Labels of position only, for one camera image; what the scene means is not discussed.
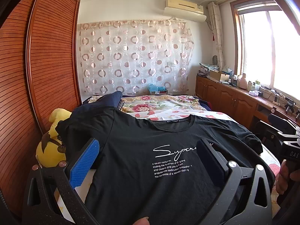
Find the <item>person right hand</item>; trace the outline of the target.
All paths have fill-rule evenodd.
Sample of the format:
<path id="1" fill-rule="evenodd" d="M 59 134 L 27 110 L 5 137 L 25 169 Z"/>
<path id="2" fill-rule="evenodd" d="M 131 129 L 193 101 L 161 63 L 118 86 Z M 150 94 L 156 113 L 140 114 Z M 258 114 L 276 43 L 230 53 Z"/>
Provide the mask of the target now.
<path id="1" fill-rule="evenodd" d="M 286 165 L 286 160 L 283 160 L 280 168 L 280 173 L 278 175 L 278 180 L 276 182 L 276 191 L 278 194 L 284 194 L 288 188 L 288 181 L 292 180 L 294 182 L 300 181 L 300 170 L 290 172 Z"/>

